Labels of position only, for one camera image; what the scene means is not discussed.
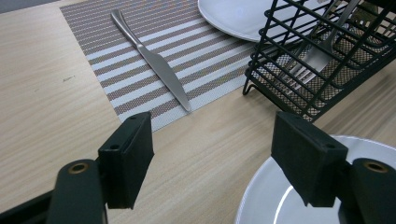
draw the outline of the wood grain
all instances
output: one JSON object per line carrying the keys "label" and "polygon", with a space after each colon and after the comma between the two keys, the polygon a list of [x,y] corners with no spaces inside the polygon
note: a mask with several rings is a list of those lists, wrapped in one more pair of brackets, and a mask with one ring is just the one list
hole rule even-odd
{"label": "wood grain", "polygon": [[[0,15],[0,212],[52,189],[70,161],[96,158],[120,125],[59,9],[76,2]],[[396,146],[395,67],[315,124]],[[233,223],[249,180],[270,156],[277,110],[260,93],[238,89],[155,132],[134,210],[109,210],[109,222]]]}

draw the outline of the silver knife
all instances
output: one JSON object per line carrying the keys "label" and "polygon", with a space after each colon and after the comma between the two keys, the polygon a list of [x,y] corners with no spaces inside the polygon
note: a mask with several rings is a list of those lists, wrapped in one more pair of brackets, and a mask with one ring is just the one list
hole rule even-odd
{"label": "silver knife", "polygon": [[187,94],[184,92],[183,86],[178,80],[173,69],[169,66],[168,62],[161,55],[149,51],[142,42],[139,41],[134,33],[132,33],[131,29],[129,29],[120,10],[112,10],[111,19],[113,19],[120,31],[132,42],[133,46],[140,52],[143,58],[145,58],[152,70],[154,70],[157,76],[160,77],[161,81],[169,91],[175,95],[184,109],[190,112],[191,105],[187,98]]}

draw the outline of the white plate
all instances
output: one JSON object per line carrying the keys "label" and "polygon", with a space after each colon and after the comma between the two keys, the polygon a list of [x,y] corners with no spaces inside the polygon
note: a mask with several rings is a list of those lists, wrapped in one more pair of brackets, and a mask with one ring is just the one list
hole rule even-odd
{"label": "white plate", "polygon": [[[349,162],[370,158],[396,169],[396,148],[351,136],[334,138],[349,148],[346,156]],[[250,180],[234,223],[334,224],[339,223],[339,206],[340,201],[336,200],[333,208],[305,207],[280,167],[270,158]]]}
{"label": "white plate", "polygon": [[[222,32],[241,39],[259,42],[259,30],[267,21],[264,12],[271,8],[273,0],[198,0],[201,15],[213,26]],[[318,7],[317,0],[304,4],[308,8]],[[287,19],[294,15],[296,9],[288,7],[276,13],[278,19]],[[312,21],[313,17],[304,16],[296,21],[296,25]],[[267,34],[269,36],[284,32],[285,29],[277,26]]]}

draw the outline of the utensil holder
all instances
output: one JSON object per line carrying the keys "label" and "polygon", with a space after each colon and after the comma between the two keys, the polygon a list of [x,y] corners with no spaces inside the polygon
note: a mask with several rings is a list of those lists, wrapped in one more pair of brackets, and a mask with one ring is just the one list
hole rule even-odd
{"label": "utensil holder", "polygon": [[[359,10],[375,17],[368,26],[350,18],[344,26],[336,25],[345,6],[323,16],[332,1],[317,8],[307,8],[304,3],[305,0],[274,0],[271,9],[265,11],[268,20],[259,31],[262,38],[251,54],[243,94],[255,88],[281,110],[315,121],[396,58],[396,21],[390,12],[396,1],[389,1],[379,13],[358,5]],[[285,17],[285,9],[295,13]],[[304,24],[297,22],[302,17],[312,19]],[[269,36],[274,33],[269,32],[271,29],[281,32]],[[332,29],[337,29],[338,35],[331,53],[318,43]],[[303,62],[312,46],[332,56],[320,72]],[[314,77],[306,81],[292,75],[290,70],[297,63]]]}

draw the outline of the placemat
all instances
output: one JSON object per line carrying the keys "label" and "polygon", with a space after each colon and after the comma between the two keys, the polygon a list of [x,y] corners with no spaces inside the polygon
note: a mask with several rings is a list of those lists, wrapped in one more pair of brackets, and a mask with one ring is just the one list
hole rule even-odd
{"label": "placemat", "polygon": [[112,22],[114,8],[148,49],[169,62],[192,110],[244,84],[254,43],[207,23],[197,0],[96,0],[61,7],[121,121],[150,111],[156,131],[188,113]]}

